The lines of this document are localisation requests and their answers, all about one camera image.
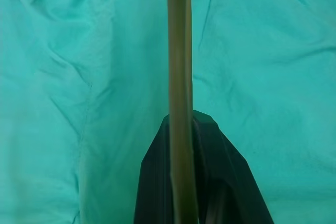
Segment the teal fabric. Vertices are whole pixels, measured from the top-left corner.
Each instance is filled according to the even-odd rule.
[[[132,223],[166,0],[0,0],[0,223]],[[193,0],[194,109],[275,223],[336,223],[336,0]]]

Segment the black object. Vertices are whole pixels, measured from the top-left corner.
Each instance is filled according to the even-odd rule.
[[[217,123],[197,111],[193,148],[200,224],[273,223],[245,159]],[[169,116],[141,163],[136,203],[134,224],[174,223]]]

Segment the garment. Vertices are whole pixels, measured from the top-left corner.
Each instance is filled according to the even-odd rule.
[[[336,222],[336,0],[192,0],[194,109],[279,224]],[[0,223],[132,223],[166,0],[0,0]]]

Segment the olive green rod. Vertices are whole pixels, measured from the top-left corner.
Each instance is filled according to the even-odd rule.
[[[192,148],[191,0],[168,0],[170,156],[175,224],[197,224]]]

